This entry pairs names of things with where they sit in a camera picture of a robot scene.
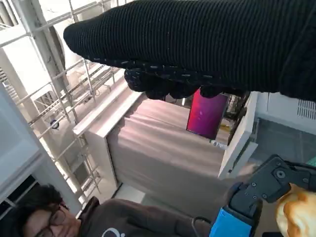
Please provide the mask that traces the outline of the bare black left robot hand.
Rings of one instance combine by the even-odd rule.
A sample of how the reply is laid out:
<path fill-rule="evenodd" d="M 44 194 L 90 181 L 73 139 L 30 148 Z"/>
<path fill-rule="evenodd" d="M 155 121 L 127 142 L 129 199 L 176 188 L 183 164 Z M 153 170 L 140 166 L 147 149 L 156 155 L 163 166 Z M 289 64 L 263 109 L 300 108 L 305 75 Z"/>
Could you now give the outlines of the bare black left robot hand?
<path fill-rule="evenodd" d="M 288 193 L 291 184 L 316 190 L 316 168 L 271 155 L 251 177 L 233 185 L 227 202 L 212 225 L 211 237 L 252 237 L 259 224 L 263 202 L 273 203 Z"/>

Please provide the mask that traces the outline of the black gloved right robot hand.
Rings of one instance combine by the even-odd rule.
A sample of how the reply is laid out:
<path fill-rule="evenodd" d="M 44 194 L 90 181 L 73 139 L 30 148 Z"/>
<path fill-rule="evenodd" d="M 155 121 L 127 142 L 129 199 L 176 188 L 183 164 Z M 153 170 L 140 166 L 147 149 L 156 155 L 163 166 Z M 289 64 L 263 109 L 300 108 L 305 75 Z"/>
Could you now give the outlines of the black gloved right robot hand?
<path fill-rule="evenodd" d="M 137 0 L 65 28 L 69 49 L 124 69 L 133 91 L 316 99 L 313 0 Z"/>

